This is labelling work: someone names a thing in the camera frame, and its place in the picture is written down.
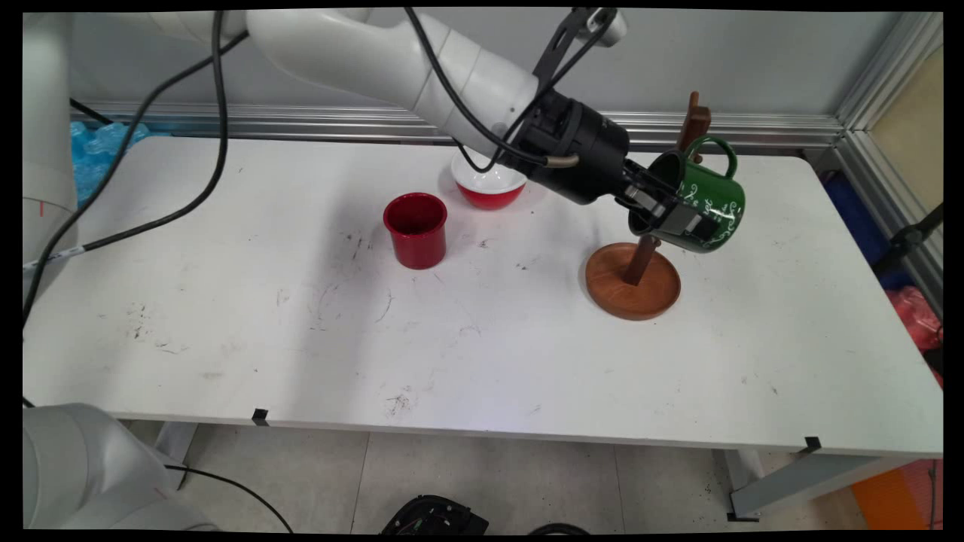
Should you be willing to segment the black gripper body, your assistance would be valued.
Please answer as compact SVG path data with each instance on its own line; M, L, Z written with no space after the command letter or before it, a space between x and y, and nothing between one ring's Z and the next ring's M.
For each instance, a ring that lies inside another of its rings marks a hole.
M567 168L547 168L520 161L517 171L576 205L591 205L613 196L619 205L633 207L624 192L633 176L624 171L629 134L593 108L550 90L541 97L520 133L517 146L545 157L576 157Z

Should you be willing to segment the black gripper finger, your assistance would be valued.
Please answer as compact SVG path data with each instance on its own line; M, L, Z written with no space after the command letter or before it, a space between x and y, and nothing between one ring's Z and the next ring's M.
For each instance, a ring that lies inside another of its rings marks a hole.
M681 160L654 159L648 167L624 159L624 196L647 194L651 198L677 196L681 186Z
M675 194L631 185L616 196L629 210L629 229L634 236L655 236L671 243L709 243L710 216Z

